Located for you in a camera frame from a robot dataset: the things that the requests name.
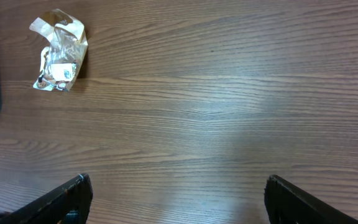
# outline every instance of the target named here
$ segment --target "white label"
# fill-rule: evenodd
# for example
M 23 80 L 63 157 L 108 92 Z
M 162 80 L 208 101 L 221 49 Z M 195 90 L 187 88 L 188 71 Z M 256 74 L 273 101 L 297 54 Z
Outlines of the white label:
M 72 81 L 73 65 L 71 63 L 64 64 L 52 64 L 51 65 L 52 76 L 56 81 Z

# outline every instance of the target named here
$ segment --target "plastic wrapper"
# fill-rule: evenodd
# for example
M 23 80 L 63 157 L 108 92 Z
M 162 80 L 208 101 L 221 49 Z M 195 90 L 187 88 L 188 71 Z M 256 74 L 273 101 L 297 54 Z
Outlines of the plastic wrapper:
M 37 18 L 30 25 L 30 30 L 50 42 L 50 46 L 41 51 L 40 75 L 33 87 L 69 91 L 88 48 L 84 25 L 78 19 L 54 9 Z

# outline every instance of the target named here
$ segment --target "wooden table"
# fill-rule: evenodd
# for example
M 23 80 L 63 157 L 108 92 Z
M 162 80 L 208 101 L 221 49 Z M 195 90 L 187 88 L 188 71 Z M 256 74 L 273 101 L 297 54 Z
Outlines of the wooden table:
M 71 92 L 32 88 L 60 8 Z M 358 219 L 358 1 L 0 0 L 0 211 L 79 172 L 88 223 L 268 223 L 278 174 Z

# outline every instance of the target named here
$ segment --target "wood grain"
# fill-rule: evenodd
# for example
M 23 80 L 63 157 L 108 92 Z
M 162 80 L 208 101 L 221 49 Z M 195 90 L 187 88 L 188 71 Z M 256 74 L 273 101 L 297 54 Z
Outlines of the wood grain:
M 32 88 L 60 8 L 69 93 Z M 0 0 L 0 211 L 79 172 L 88 223 L 263 223 L 278 174 L 358 219 L 358 1 Z

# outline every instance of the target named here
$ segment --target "crumpled plastic bag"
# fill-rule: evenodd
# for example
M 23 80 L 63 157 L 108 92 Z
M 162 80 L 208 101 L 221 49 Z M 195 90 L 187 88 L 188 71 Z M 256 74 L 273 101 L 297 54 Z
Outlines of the crumpled plastic bag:
M 69 91 L 88 48 L 84 25 L 60 9 L 54 9 L 37 18 L 30 25 L 30 30 L 50 42 L 50 46 L 41 51 L 40 75 L 33 87 Z

